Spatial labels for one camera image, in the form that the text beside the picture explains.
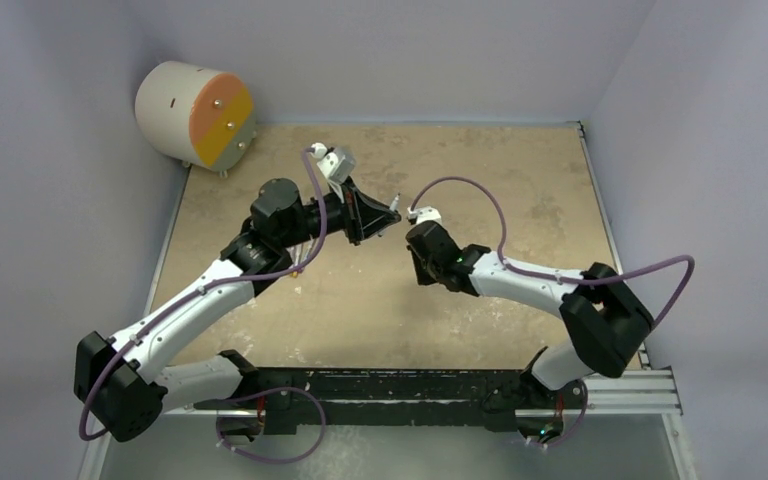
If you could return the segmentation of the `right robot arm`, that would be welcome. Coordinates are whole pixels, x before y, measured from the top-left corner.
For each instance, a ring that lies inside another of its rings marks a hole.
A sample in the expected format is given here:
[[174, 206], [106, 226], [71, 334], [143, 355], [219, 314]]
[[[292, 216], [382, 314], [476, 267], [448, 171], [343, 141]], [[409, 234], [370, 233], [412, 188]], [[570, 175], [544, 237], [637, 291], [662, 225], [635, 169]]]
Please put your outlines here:
[[620, 377], [655, 326], [648, 309], [607, 264], [595, 262], [583, 271], [504, 264], [486, 246], [459, 247], [435, 221], [413, 226], [406, 242], [418, 284], [513, 301], [563, 322], [567, 340], [540, 351], [524, 371], [521, 392], [533, 406], [548, 405], [567, 384], [590, 374]]

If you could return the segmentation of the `white pen black end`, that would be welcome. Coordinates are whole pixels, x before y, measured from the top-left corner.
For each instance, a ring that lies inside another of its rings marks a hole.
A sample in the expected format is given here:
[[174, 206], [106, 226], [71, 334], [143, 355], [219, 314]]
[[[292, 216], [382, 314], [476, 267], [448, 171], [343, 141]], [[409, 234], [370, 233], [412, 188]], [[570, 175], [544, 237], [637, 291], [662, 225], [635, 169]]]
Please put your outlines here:
[[401, 197], [401, 194], [400, 194], [400, 193], [397, 193], [397, 194], [394, 196], [393, 200], [390, 202], [390, 205], [389, 205], [389, 210], [390, 210], [391, 212], [394, 212], [394, 213], [398, 213], [398, 212], [399, 212], [399, 202], [400, 202], [400, 197]]

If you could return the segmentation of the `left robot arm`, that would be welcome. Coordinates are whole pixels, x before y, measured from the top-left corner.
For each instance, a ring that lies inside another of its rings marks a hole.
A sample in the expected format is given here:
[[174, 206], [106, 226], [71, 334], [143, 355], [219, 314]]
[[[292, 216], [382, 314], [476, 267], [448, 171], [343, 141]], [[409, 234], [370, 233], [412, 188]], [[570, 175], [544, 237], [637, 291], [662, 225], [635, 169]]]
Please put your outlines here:
[[160, 414], [204, 401], [244, 409], [257, 399], [256, 368], [225, 350], [207, 361], [171, 365], [202, 332], [296, 270], [289, 248], [309, 240], [315, 257], [324, 238], [345, 233], [353, 245], [401, 219], [397, 201], [362, 193], [352, 179], [319, 193], [308, 204], [297, 185], [273, 179], [260, 188], [240, 233], [185, 290], [147, 317], [109, 338], [97, 332], [77, 346], [74, 392], [82, 401], [79, 436], [93, 439], [94, 416], [117, 441], [134, 439]]

